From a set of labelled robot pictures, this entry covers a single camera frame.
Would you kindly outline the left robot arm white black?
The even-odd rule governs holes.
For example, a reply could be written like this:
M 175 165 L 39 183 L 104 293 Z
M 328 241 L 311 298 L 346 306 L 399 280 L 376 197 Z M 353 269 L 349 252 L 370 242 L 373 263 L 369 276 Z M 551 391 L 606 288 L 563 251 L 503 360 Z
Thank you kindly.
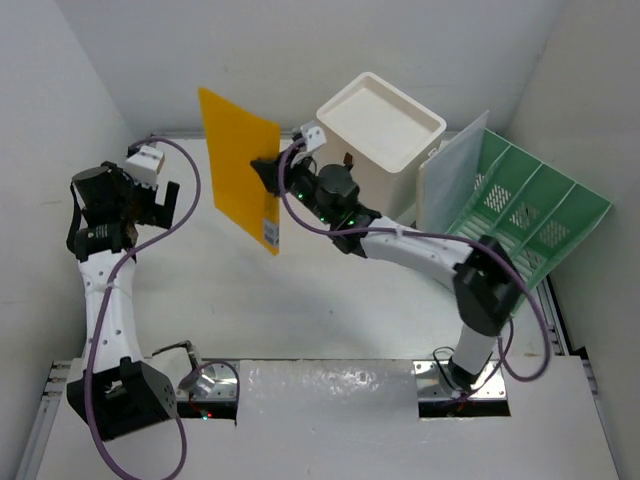
M 177 414 L 169 377 L 144 360 L 133 308 L 135 258 L 129 257 L 139 225 L 169 229 L 178 184 L 171 182 L 156 203 L 160 160 L 104 162 L 73 176 L 73 216 L 66 240 L 75 256 L 85 292 L 87 342 L 98 346 L 91 385 L 82 379 L 67 387 L 67 400 L 86 415 L 91 396 L 95 423 L 103 441 L 172 419 Z

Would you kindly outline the white three-drawer cabinet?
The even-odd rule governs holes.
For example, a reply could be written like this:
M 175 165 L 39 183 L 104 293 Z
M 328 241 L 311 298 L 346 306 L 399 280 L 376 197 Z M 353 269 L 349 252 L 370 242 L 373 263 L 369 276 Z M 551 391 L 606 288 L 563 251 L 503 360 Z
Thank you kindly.
M 440 115 L 371 72 L 329 99 L 316 118 L 327 137 L 323 160 L 350 157 L 359 200 L 393 219 L 414 205 L 418 169 L 447 128 Z

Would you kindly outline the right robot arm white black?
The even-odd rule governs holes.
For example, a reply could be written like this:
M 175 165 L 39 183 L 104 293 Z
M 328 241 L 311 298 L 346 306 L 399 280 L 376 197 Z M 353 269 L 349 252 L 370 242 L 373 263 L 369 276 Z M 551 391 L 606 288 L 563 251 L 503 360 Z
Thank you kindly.
M 522 295 L 505 250 L 490 236 L 470 241 L 404 227 L 359 201 L 349 166 L 313 172 L 310 155 L 291 160 L 300 150 L 292 145 L 274 160 L 250 165 L 268 193 L 292 195 L 320 220 L 319 234 L 342 253 L 409 268 L 453 292 L 463 326 L 447 375 L 453 388 L 470 393 Z

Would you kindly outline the clear document folder with paper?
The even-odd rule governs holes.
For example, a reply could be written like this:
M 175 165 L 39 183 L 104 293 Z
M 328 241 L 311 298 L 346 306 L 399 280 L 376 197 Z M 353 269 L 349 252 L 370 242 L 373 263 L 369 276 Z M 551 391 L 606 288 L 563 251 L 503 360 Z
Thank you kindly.
M 461 215 L 475 189 L 488 117 L 485 111 L 419 167 L 415 202 L 419 230 L 446 233 Z

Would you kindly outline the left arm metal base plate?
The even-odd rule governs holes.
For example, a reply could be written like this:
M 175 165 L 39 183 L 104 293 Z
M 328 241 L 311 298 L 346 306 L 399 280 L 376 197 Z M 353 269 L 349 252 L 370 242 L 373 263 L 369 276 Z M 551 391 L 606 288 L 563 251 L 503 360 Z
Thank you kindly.
M 200 365 L 178 384 L 178 389 L 196 402 L 235 401 L 239 388 L 240 365 L 231 360 Z

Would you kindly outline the yellow plastic folder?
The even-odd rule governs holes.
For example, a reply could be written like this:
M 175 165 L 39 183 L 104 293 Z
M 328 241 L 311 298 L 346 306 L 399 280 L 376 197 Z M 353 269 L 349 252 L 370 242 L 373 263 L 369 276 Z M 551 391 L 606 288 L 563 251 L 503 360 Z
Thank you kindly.
M 251 166 L 280 153 L 278 124 L 198 89 L 215 207 L 271 254 L 279 253 L 280 200 Z

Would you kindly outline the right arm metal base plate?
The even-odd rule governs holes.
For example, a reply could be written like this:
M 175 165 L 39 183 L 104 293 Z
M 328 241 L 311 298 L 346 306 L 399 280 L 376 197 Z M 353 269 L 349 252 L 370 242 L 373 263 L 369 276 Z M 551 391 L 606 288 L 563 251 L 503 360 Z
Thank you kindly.
M 502 369 L 497 361 L 490 360 L 476 381 L 464 390 L 448 368 L 448 361 L 417 360 L 413 362 L 413 373 L 417 386 L 417 397 L 421 402 L 445 402 L 467 395 L 471 401 L 506 401 L 507 389 Z

